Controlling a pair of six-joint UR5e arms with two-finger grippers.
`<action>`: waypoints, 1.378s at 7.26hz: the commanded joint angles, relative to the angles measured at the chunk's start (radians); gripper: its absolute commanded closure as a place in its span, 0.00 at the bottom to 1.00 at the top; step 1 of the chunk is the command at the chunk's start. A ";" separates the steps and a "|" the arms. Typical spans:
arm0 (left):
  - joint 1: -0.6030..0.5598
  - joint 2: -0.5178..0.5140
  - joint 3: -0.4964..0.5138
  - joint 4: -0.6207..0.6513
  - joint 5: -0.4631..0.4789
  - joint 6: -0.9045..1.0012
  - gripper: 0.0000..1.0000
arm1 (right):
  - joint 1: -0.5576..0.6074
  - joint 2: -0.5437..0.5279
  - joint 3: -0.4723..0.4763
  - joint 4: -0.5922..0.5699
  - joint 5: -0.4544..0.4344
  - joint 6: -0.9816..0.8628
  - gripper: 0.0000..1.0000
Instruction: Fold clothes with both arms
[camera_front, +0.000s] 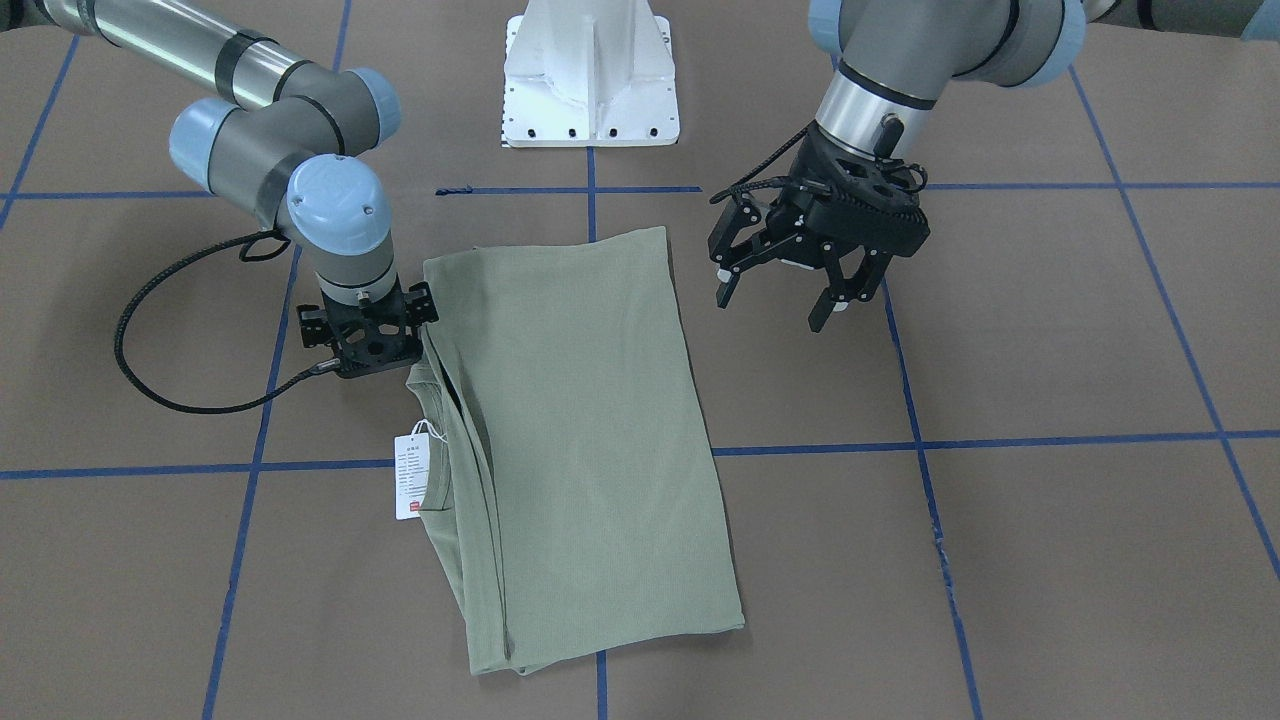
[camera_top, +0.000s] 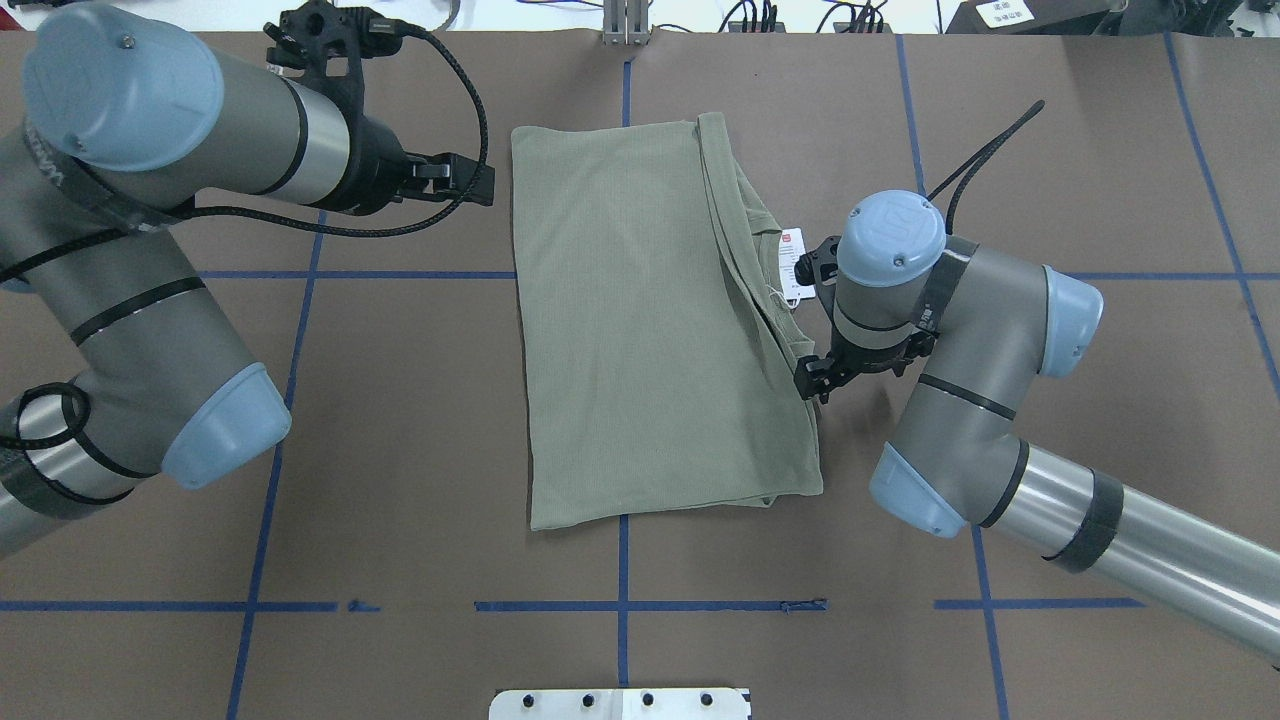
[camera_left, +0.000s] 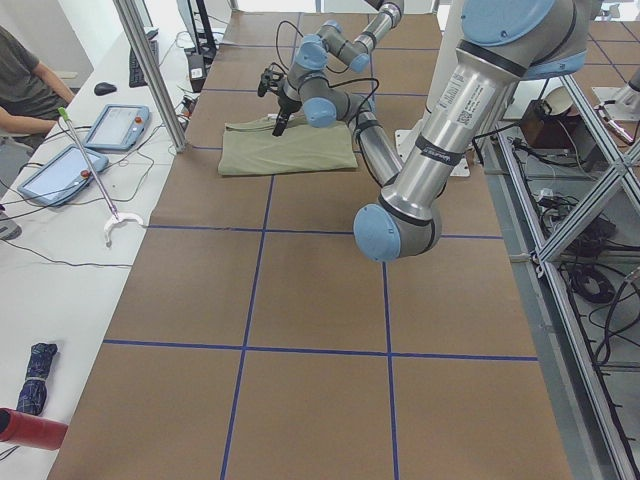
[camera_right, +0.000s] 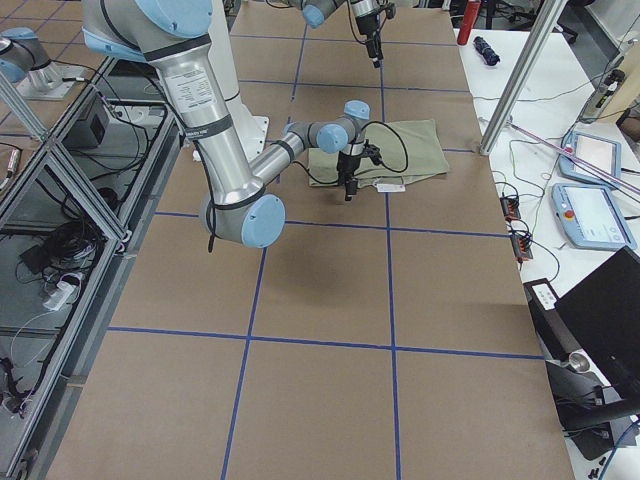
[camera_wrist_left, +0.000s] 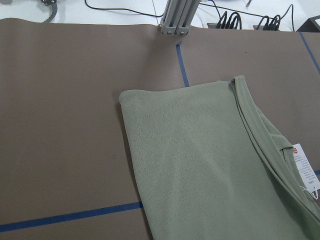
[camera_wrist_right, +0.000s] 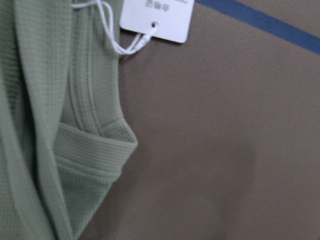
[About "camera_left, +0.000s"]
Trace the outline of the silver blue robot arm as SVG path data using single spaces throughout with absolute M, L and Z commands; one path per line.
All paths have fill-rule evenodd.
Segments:
M 368 4 L 377 10 L 377 15 L 355 39 L 349 40 L 337 21 L 326 21 L 314 34 L 303 37 L 293 67 L 322 71 L 332 56 L 348 70 L 363 72 L 378 43 L 399 25 L 404 14 L 402 0 L 368 1 Z
M 437 197 L 497 101 L 523 80 L 579 70 L 597 7 L 594 1 L 465 2 L 456 66 L 406 157 L 394 151 L 370 101 L 332 87 L 325 74 L 330 58 L 363 71 L 379 41 L 400 24 L 400 1 L 376 2 L 376 17 L 352 40 L 338 23 L 323 24 L 302 39 L 286 73 L 263 72 L 258 91 L 278 98 L 275 135 L 296 112 L 316 128 L 337 121 L 348 126 L 381 186 L 376 202 L 355 216 L 358 248 L 379 262 L 415 256 L 438 242 Z

